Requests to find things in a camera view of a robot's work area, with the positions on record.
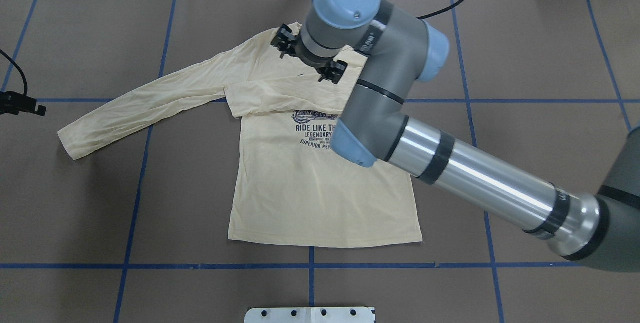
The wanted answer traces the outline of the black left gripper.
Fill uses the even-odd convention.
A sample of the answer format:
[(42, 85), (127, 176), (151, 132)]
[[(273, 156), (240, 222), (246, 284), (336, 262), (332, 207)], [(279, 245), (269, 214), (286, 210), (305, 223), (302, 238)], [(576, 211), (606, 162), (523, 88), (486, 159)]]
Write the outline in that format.
[(25, 94), (0, 92), (0, 115), (18, 116), (19, 112), (43, 117), (47, 113), (47, 107), (38, 104), (36, 99)]

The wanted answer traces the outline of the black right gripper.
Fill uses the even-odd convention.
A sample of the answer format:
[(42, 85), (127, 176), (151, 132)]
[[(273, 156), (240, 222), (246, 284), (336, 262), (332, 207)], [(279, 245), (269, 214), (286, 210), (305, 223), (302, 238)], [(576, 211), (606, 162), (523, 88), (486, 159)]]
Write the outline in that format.
[(280, 59), (285, 56), (298, 58), (307, 66), (318, 70), (318, 83), (326, 80), (338, 85), (349, 67), (347, 62), (335, 60), (340, 49), (327, 48), (314, 39), (298, 38), (287, 24), (279, 27), (270, 45), (278, 50)]

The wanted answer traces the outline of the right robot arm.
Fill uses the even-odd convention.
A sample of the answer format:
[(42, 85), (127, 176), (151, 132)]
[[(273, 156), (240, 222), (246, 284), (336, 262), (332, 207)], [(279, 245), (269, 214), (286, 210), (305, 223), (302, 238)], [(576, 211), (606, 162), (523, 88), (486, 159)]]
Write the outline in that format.
[[(272, 45), (337, 80), (346, 68), (338, 49), (367, 58), (339, 118), (331, 145), (356, 168), (389, 163), (434, 189), (482, 209), (487, 254), (496, 263), (491, 218), (548, 244), (560, 259), (609, 272), (639, 271), (639, 128), (632, 127), (594, 12), (552, 9), (551, 37), (533, 41), (514, 29), (533, 7), (484, 3), (457, 11), (448, 38), (425, 19), (385, 0), (312, 0), (304, 27), (281, 27)], [(593, 144), (619, 138), (624, 147), (596, 194), (571, 194), (478, 148), (519, 143), (549, 150), (542, 161), (561, 172), (577, 163), (594, 182), (610, 153)]]

